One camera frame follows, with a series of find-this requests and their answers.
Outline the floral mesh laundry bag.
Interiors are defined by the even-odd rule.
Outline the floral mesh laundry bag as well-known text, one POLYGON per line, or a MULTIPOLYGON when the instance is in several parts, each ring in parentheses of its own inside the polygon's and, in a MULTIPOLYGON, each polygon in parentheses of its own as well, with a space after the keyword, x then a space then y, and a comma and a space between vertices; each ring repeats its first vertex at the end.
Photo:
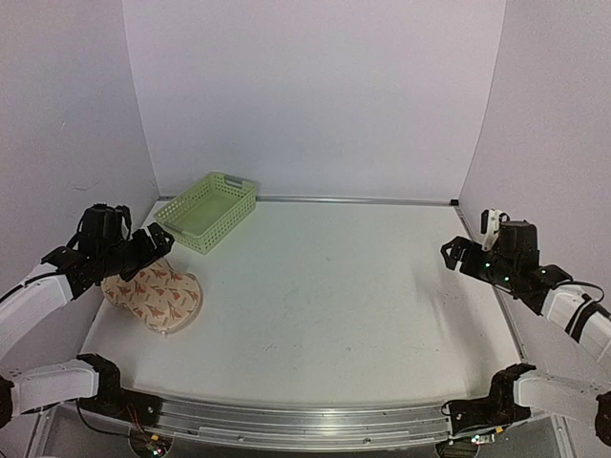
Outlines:
POLYGON ((175 269, 161 258, 129 281, 119 275, 101 284, 104 298, 128 310, 151 331, 166 336, 189 326, 203 308, 203 289, 192 273, 175 269))

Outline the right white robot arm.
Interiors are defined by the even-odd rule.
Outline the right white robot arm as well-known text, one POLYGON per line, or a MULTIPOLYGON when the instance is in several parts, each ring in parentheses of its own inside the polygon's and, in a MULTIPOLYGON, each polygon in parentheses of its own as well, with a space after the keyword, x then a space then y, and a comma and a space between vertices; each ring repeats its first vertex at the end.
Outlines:
MULTIPOLYGON (((463 237, 445 243, 440 249, 445 266, 522 302, 608 371, 610 312, 602 304, 604 297, 588 294, 591 283, 575 280, 557 265, 540 264, 534 224, 489 209, 481 216, 480 231, 480 243, 463 237)), ((450 400, 441 407, 450 420, 450 441, 474 447, 526 422, 535 410, 590 424, 602 443, 610 443, 609 383, 560 377, 529 363, 498 371, 486 396, 450 400)))

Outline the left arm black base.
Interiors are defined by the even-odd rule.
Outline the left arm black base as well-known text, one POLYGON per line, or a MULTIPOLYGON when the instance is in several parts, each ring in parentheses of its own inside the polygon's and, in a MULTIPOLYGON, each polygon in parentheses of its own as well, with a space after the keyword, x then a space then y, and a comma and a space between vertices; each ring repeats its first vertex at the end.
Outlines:
POLYGON ((162 399, 159 396, 122 388, 119 394, 97 395, 77 400, 81 409, 140 427, 154 427, 159 419, 162 399))

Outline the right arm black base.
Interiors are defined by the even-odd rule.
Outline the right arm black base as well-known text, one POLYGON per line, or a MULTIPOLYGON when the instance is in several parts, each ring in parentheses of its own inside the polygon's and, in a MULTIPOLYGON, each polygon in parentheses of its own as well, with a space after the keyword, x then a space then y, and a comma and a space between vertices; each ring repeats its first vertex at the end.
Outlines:
POLYGON ((532 410, 513 401, 486 397, 448 401, 441 407, 441 413, 450 420, 451 437, 458 439, 528 420, 532 410))

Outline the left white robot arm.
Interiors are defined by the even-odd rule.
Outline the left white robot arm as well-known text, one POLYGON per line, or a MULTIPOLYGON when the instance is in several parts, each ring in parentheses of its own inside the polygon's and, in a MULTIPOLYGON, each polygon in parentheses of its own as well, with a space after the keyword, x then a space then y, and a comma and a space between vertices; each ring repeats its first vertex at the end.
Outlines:
MULTIPOLYGON (((175 240, 157 223, 133 230, 128 207, 98 203, 84 211, 73 237, 42 258, 1 298, 1 353, 9 351, 55 310, 110 277, 132 280, 168 255, 175 240)), ((125 389, 120 371, 93 353, 13 373, 1 381, 1 424, 75 402, 99 415, 151 426, 161 404, 155 395, 125 389)))

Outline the green plastic basket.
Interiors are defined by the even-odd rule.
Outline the green plastic basket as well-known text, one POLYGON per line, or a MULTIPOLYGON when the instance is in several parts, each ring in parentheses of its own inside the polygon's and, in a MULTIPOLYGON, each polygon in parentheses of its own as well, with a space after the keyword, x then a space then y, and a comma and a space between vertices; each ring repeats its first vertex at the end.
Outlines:
POLYGON ((160 208, 155 220, 176 242, 205 255, 255 209, 257 194, 255 183, 213 172, 160 208))

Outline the aluminium front rail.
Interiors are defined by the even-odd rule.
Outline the aluminium front rail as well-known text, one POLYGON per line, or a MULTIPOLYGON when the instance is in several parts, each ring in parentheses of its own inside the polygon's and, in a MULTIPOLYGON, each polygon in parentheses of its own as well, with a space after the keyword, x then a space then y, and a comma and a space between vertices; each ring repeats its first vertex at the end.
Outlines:
MULTIPOLYGON (((439 406, 248 406, 164 397, 149 409, 164 457, 573 457, 563 420, 453 436, 439 406)), ((41 413, 28 457, 151 457, 135 424, 74 404, 41 413)))

